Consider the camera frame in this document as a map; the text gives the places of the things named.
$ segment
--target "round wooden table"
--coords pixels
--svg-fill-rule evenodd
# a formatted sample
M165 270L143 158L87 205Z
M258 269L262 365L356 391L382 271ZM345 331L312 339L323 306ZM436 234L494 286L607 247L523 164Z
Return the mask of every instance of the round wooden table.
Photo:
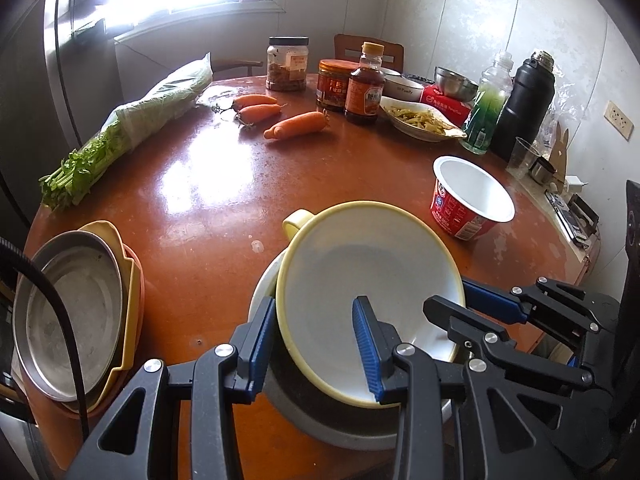
M304 92L277 93L283 117L316 109L316 76ZM263 77L217 82L201 101L220 94L266 92ZM281 222L292 211L319 212L350 200L378 200L406 209L442 238L460 273L510 289L538 276L575 282L582 264L553 224L492 154L475 156L455 140L421 142L378 120L355 126L330 114L329 129L286 141L267 141L265 127L241 128L233 112L190 110L113 164L79 206L41 207L29 233L31 256L52 236L97 219L113 222L142 262L146 301L136 368L158 357L167 364L198 358L228 341L246 321L258 279L287 245ZM473 161L513 198L516 216L478 240L447 235L430 213L433 161L441 155ZM541 332L509 332L530 351ZM30 404L38 405L37 392ZM264 396L234 409L242 467L248 480L337 480L389 460L392 452L356 452L323 444L289 424ZM34 410L58 465L79 449L76 420ZM178 466L190 478L190 407L183 403Z

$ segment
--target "phone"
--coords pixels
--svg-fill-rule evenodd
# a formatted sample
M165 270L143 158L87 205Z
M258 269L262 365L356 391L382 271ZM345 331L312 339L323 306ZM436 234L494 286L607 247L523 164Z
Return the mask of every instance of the phone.
M569 239L578 247L586 249L589 237L582 230L578 219L571 212L569 206L556 193L545 191L545 196L558 215L560 225L566 231Z

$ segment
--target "green liquid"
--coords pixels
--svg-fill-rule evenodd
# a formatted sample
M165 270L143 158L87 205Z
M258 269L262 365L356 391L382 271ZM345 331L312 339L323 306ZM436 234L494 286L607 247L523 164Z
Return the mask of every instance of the green liquid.
M506 92L498 90L491 83L480 85L474 107L462 125L462 131L466 133L466 139L460 140L462 146L478 155L486 153L507 96Z

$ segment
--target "yellow bowl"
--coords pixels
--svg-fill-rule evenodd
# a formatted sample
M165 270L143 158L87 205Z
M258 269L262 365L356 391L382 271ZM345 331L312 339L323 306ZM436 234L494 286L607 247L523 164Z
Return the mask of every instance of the yellow bowl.
M138 308L140 306L140 268L133 258L126 255L122 238L116 227L109 221L98 220L91 222L80 228L81 231L88 231L98 235L113 251L113 254L120 269L123 286L127 294L127 309L124 325L124 336L122 338L122 353L114 358L114 366L107 375L106 381L102 384L102 390L88 394L88 401L91 405L87 407L87 412L92 412L107 397L109 391L118 381L120 374L131 370L133 358L136 352L136 330L138 328ZM71 411L77 413L77 403L64 403Z
M367 387L351 323L351 305L369 297L380 321L403 342L451 361L456 345L422 313L439 294L465 305L460 273L424 222L380 202L347 202L284 222L290 244L278 272L276 312L284 343L319 390L352 406L380 406Z

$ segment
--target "chili sauce jar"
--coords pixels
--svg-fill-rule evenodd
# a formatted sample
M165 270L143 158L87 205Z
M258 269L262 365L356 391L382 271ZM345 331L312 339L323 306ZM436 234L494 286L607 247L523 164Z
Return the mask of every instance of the chili sauce jar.
M358 64L341 59L321 59L318 65L316 100L322 108L341 112L347 100L351 72Z

